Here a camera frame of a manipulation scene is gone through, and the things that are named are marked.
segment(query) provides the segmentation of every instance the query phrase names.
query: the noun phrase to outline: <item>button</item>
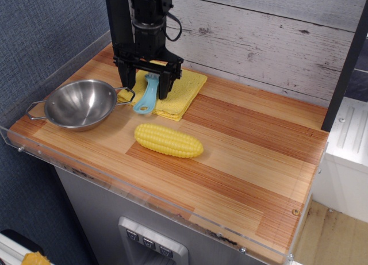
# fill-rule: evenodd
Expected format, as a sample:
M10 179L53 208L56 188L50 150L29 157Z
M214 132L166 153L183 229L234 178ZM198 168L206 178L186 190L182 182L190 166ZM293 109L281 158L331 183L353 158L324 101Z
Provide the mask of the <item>button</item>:
M160 246L160 253L168 258L173 258L173 252L162 246Z
M128 235L128 237L134 241L139 241L139 237L138 237L138 234L130 231L129 229L126 230L126 233Z
M156 245L153 241L151 240L148 240L147 238L143 238L143 243L146 247L150 248L150 249L155 249L156 248Z

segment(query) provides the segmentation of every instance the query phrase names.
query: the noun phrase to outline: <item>wood plank wall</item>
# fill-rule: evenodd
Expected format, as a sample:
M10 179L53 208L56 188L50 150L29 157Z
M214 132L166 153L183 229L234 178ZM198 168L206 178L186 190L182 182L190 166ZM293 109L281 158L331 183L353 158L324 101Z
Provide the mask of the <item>wood plank wall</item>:
M174 0L183 33L167 48L185 67L327 107L365 1Z

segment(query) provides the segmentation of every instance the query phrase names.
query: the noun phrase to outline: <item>gray fabric wall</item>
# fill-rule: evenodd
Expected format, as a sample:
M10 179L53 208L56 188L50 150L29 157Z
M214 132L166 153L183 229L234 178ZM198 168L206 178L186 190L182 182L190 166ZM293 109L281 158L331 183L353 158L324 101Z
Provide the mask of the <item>gray fabric wall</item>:
M105 0L0 0L0 126L9 128L109 43ZM49 166L0 141L0 231L55 264L91 264Z

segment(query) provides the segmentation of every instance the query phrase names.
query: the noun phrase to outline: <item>wooden floor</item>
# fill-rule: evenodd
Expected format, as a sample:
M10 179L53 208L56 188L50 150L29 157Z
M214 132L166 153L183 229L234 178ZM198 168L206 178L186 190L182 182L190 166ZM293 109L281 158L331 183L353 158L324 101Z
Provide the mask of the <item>wooden floor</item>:
M302 265L367 265L368 223L312 201L294 256Z

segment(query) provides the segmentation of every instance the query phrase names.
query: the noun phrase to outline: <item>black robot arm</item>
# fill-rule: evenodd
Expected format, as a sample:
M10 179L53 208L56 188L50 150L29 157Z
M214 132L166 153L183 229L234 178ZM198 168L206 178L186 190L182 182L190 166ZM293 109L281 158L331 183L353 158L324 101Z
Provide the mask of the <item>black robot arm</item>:
M123 86L133 88L136 69L159 74L159 98L165 99L174 80L181 77L183 59L166 49L166 18L180 22L169 13L173 0L131 0L134 19L131 19L129 0L106 0L114 49ZM166 65L150 63L151 60Z

